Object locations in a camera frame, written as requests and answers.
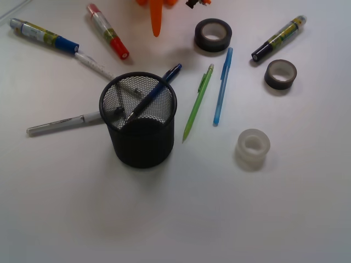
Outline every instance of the pen clip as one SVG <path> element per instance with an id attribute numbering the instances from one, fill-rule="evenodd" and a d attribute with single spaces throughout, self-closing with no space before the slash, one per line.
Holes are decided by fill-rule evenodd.
<path id="1" fill-rule="evenodd" d="M 200 82 L 200 85 L 199 85 L 199 88 L 197 89 L 197 92 L 199 93 L 201 91 L 201 88 L 202 88 L 202 85 L 203 85 L 203 82 L 205 81 L 205 78 L 206 78 L 207 74 L 203 74 L 202 76 L 202 80 Z"/>

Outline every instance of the marker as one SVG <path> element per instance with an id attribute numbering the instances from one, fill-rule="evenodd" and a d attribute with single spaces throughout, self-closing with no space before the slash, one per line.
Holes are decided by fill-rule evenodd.
<path id="1" fill-rule="evenodd" d="M 306 24 L 306 21 L 307 18 L 304 15 L 300 15 L 288 23 L 251 54 L 253 61 L 258 62 L 261 58 L 281 46 L 286 40 L 295 35 Z"/>
<path id="2" fill-rule="evenodd" d="M 62 36 L 17 18 L 10 20 L 10 27 L 18 34 L 30 37 L 68 53 L 74 54 L 79 48 L 78 44 Z"/>
<path id="3" fill-rule="evenodd" d="M 95 4 L 89 4 L 87 5 L 87 9 L 92 15 L 92 22 L 97 27 L 100 34 L 105 38 L 110 47 L 120 56 L 120 59 L 124 60 L 128 58 L 129 51 L 123 45 L 115 30 L 106 20 L 99 8 L 97 8 Z"/>

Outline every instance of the blue pen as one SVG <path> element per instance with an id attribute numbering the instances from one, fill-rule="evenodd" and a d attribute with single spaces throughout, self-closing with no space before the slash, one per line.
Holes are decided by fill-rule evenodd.
<path id="1" fill-rule="evenodd" d="M 168 70 L 167 73 L 165 75 L 163 75 L 162 78 L 166 82 L 170 82 L 176 76 L 176 74 L 180 71 L 181 68 L 182 68 L 182 65 L 178 64 L 174 68 Z M 154 89 L 145 98 L 142 99 L 142 101 L 138 104 L 138 106 L 129 115 L 129 117 L 127 118 L 127 122 L 136 118 L 136 116 L 139 115 L 147 107 L 147 105 L 152 102 L 154 97 L 162 90 L 163 87 L 164 87 L 164 85 L 162 83 L 157 84 L 154 87 Z"/>
<path id="2" fill-rule="evenodd" d="M 220 85 L 218 101 L 217 101 L 217 108 L 216 108 L 216 112 L 214 114 L 214 120 L 213 120 L 213 124 L 216 126 L 219 123 L 220 112 L 222 110 L 225 86 L 227 85 L 227 79 L 228 79 L 228 73 L 229 73 L 229 69 L 230 69 L 232 55 L 233 55 L 233 49 L 228 48 L 227 58 L 225 59 L 225 63 L 223 65 L 222 76 L 220 77 L 220 80 L 222 81 L 222 83 Z"/>

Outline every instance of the orange toy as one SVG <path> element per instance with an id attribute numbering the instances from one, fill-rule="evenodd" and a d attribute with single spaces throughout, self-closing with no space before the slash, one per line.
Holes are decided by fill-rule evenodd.
<path id="1" fill-rule="evenodd" d="M 165 0 L 169 5 L 174 5 L 178 0 Z M 148 0 L 137 0 L 138 4 L 143 5 L 148 2 Z M 151 24 L 152 31 L 155 37 L 158 37 L 161 32 L 162 24 L 162 5 L 163 0 L 150 0 L 150 14 L 151 14 Z"/>

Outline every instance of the mesh cup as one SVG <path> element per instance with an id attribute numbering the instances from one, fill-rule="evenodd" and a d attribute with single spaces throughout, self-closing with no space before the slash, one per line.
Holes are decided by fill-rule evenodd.
<path id="1" fill-rule="evenodd" d="M 141 100 L 158 83 L 164 87 L 137 118 L 126 122 Z M 136 168 L 162 163 L 174 144 L 177 97 L 172 87 L 157 75 L 132 72 L 111 81 L 100 97 L 101 117 L 107 125 L 118 158 Z M 123 108 L 121 114 L 116 109 Z"/>

